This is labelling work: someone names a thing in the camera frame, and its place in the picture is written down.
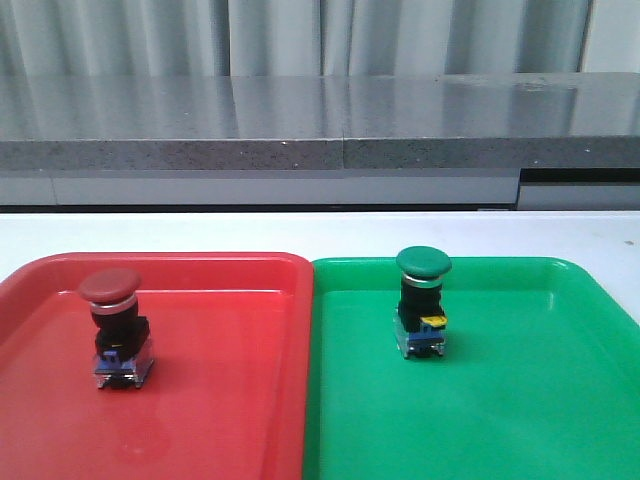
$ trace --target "table surface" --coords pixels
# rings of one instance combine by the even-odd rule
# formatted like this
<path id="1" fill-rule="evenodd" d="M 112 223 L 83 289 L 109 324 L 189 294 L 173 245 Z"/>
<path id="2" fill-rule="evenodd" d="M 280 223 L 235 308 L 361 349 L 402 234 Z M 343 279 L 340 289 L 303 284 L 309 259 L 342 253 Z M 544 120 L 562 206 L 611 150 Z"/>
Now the table surface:
<path id="1" fill-rule="evenodd" d="M 65 252 L 276 251 L 316 260 L 395 256 L 409 245 L 572 261 L 640 324 L 640 211 L 2 214 L 0 279 Z"/>

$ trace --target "curtain fold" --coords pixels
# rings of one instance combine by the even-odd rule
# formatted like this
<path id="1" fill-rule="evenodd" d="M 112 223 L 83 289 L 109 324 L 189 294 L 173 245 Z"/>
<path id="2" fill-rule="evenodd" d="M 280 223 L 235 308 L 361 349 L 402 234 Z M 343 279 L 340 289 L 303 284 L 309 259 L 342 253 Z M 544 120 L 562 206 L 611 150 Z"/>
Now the curtain fold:
<path id="1" fill-rule="evenodd" d="M 608 33 L 631 59 L 627 71 L 638 71 L 638 3 L 0 0 L 0 74 L 572 72 L 607 64 L 598 52 L 611 56 Z M 623 17 L 613 32 L 608 19 Z"/>

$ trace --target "tray rim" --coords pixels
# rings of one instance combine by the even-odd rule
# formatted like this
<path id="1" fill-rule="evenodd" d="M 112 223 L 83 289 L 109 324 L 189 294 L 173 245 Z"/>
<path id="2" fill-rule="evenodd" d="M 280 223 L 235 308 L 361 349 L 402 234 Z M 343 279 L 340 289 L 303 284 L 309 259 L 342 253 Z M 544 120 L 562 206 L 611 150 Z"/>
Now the tray rim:
<path id="1" fill-rule="evenodd" d="M 481 262 L 527 262 L 535 261 L 539 262 L 543 266 L 555 266 L 558 272 L 572 273 L 580 282 L 588 282 L 588 288 L 592 292 L 598 293 L 598 301 L 601 302 L 602 308 L 613 309 L 613 315 L 620 317 L 619 327 L 621 332 L 617 335 L 617 338 L 624 341 L 625 348 L 630 351 L 640 352 L 640 325 L 626 312 L 611 295 L 598 283 L 598 281 L 583 267 L 580 265 L 564 260 L 562 258 L 553 256 L 456 256 L 451 257 L 454 263 L 454 269 L 457 261 L 481 261 Z M 395 264 L 395 257 L 327 257 L 314 260 L 312 263 L 315 270 L 314 278 L 314 318 L 313 318 L 313 331 L 312 331 L 312 345 L 311 345 L 311 361 L 310 361 L 310 373 L 309 373 L 309 390 L 308 395 L 312 399 L 307 405 L 307 420 L 314 418 L 313 423 L 307 423 L 306 437 L 305 437 L 305 472 L 304 478 L 308 480 L 318 480 L 323 478 L 320 475 L 320 469 L 322 465 L 322 458 L 317 452 L 319 442 L 322 438 L 322 426 L 319 420 L 323 410 L 323 393 L 322 390 L 322 377 L 326 375 L 323 368 L 322 354 L 320 349 L 322 344 L 326 341 L 323 338 L 320 328 L 324 319 L 323 314 L 323 296 L 331 292 L 345 292 L 345 291 L 375 291 L 376 289 L 368 289 L 366 285 L 364 288 L 331 288 L 331 285 L 325 283 L 325 279 L 322 278 L 323 270 L 328 267 L 345 267 L 353 265 L 354 262 L 370 262 L 372 265 L 376 264 L 382 268 L 388 269 L 392 264 Z M 394 286 L 399 291 L 400 282 L 400 269 L 397 269 L 398 276 L 393 279 Z M 640 378 L 640 365 L 636 365 L 635 368 L 632 365 L 626 365 L 628 368 L 626 372 L 630 378 Z"/>
<path id="2" fill-rule="evenodd" d="M 307 371 L 310 362 L 310 334 L 313 308 L 313 265 L 301 256 L 287 252 L 68 252 L 46 256 L 31 261 L 0 282 L 0 347 L 5 340 L 19 328 L 23 321 L 33 315 L 41 302 L 52 295 L 73 292 L 73 288 L 65 288 L 60 278 L 47 275 L 52 268 L 64 265 L 65 262 L 104 263 L 109 261 L 127 262 L 278 262 L 286 264 L 287 272 L 294 277 L 290 282 L 291 293 L 290 327 L 284 337 L 282 355 L 299 359 L 296 362 L 282 362 L 277 374 L 276 395 L 281 400 L 276 402 L 274 412 L 268 424 L 268 434 L 272 439 L 264 446 L 263 475 L 269 478 L 295 479 L 300 478 L 303 469 L 304 429 L 306 423 L 305 410 L 307 403 L 308 382 Z M 7 311 L 12 312 L 12 306 L 7 304 L 17 295 L 22 295 L 21 288 L 29 282 L 43 280 L 47 284 L 41 288 L 38 298 L 29 298 L 22 303 L 23 318 L 6 321 Z M 153 289 L 140 289 L 141 292 Z M 176 288 L 174 292 L 193 292 L 190 289 Z M 302 341 L 291 341 L 291 338 L 301 338 Z M 276 422 L 277 418 L 288 418 L 286 424 Z"/>

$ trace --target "dark gap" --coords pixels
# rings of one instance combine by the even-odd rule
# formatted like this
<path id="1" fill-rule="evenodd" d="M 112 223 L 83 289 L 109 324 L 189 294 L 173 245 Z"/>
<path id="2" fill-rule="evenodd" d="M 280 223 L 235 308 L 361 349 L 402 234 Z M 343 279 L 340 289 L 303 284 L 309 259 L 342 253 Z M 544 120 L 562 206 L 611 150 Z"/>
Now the dark gap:
<path id="1" fill-rule="evenodd" d="M 445 64 L 447 74 L 468 73 L 475 4 L 469 0 L 455 0 L 453 3 Z"/>
<path id="2" fill-rule="evenodd" d="M 5 18 L 4 9 L 0 8 L 0 51 L 4 52 L 0 55 L 0 71 L 4 72 L 4 75 L 16 75 L 18 72 L 16 72 L 12 62 L 9 33 L 7 32 L 8 28 L 5 26 L 8 21 Z"/>
<path id="3" fill-rule="evenodd" d="M 349 40 L 347 41 L 347 75 L 351 75 L 351 43 L 353 42 L 353 20 L 355 18 L 355 2 L 351 2 L 351 12 L 349 17 Z"/>
<path id="4" fill-rule="evenodd" d="M 353 205 L 2 205 L 0 213 L 300 213 L 300 212 L 467 212 L 515 210 L 514 204 Z"/>
<path id="5" fill-rule="evenodd" d="M 584 19 L 584 29 L 582 30 L 582 42 L 580 43 L 580 54 L 578 55 L 578 65 L 576 72 L 582 71 L 582 60 L 584 60 L 584 51 L 587 46 L 587 38 L 589 36 L 589 25 L 591 24 L 591 16 L 593 15 L 593 0 L 589 0 L 587 6 L 587 15 Z"/>
<path id="6" fill-rule="evenodd" d="M 218 18 L 224 21 L 224 26 L 222 28 L 224 32 L 224 37 L 218 39 L 223 44 L 223 49 L 226 51 L 225 55 L 225 71 L 224 75 L 231 75 L 231 30 L 229 26 L 229 0 L 224 0 L 220 2 L 220 8 L 223 9 L 220 12 Z"/>
<path id="7" fill-rule="evenodd" d="M 134 61 L 133 61 L 133 49 L 131 45 L 131 32 L 127 28 L 127 10 L 122 2 L 115 2 L 113 8 L 118 11 L 117 19 L 120 23 L 116 23 L 117 30 L 114 30 L 112 35 L 120 35 L 123 39 L 123 68 L 122 71 L 114 72 L 119 75 L 133 75 L 135 73 Z M 104 38 L 97 39 L 97 42 L 104 41 Z"/>
<path id="8" fill-rule="evenodd" d="M 55 36 L 56 38 L 56 43 L 58 43 L 60 45 L 60 49 L 62 50 L 62 64 L 63 64 L 63 70 L 62 70 L 62 75 L 72 75 L 72 74 L 78 74 L 78 72 L 73 72 L 72 68 L 71 68 L 71 58 L 70 58 L 70 54 L 69 54 L 69 49 L 67 48 L 67 42 L 65 41 L 65 35 L 64 35 L 64 27 L 62 25 L 62 13 L 60 12 L 60 5 L 58 5 L 57 3 L 53 3 L 51 5 L 51 9 L 52 9 L 52 15 L 50 16 L 50 18 L 52 19 L 52 21 L 56 22 L 56 28 L 55 28 Z"/>
<path id="9" fill-rule="evenodd" d="M 320 2 L 320 5 L 318 6 L 319 12 L 319 35 L 320 35 L 320 75 L 324 75 L 324 50 L 326 45 L 324 44 L 324 40 L 325 40 L 325 32 L 324 29 L 327 26 L 327 2 Z"/>
<path id="10" fill-rule="evenodd" d="M 524 168 L 520 183 L 635 183 L 640 168 Z"/>

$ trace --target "green tray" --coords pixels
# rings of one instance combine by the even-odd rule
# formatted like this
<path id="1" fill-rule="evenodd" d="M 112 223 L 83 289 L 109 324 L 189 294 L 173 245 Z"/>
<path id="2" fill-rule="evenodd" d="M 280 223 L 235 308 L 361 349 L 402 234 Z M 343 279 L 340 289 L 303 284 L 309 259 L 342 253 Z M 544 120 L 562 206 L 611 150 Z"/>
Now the green tray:
<path id="1" fill-rule="evenodd" d="M 454 258 L 404 360 L 393 258 L 314 262 L 305 478 L 640 478 L 640 328 L 580 267 Z"/>

